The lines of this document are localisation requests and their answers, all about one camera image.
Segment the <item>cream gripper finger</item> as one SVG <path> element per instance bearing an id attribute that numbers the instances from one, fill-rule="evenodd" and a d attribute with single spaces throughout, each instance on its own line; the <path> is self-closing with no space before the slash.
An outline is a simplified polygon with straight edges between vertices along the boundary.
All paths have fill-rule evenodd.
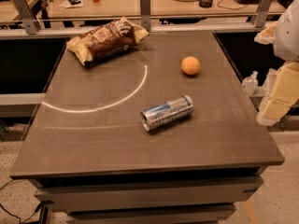
<path id="1" fill-rule="evenodd" d="M 299 101 L 299 63 L 285 62 L 278 70 L 272 90 L 265 94 L 256 120 L 260 125 L 279 122 Z"/>
<path id="2" fill-rule="evenodd" d="M 254 37 L 254 41 L 263 44 L 269 45 L 274 43 L 274 32 L 277 28 L 278 23 L 275 21 L 271 24 L 268 24 L 260 33 Z"/>

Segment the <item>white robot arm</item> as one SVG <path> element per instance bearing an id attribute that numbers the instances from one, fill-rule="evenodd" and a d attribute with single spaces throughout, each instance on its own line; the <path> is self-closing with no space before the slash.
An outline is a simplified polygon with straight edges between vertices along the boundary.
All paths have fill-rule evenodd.
<path id="1" fill-rule="evenodd" d="M 299 100 L 299 0 L 293 0 L 278 21 L 258 33 L 254 41 L 272 44 L 275 56 L 284 61 L 256 118 L 260 125 L 272 126 Z"/>

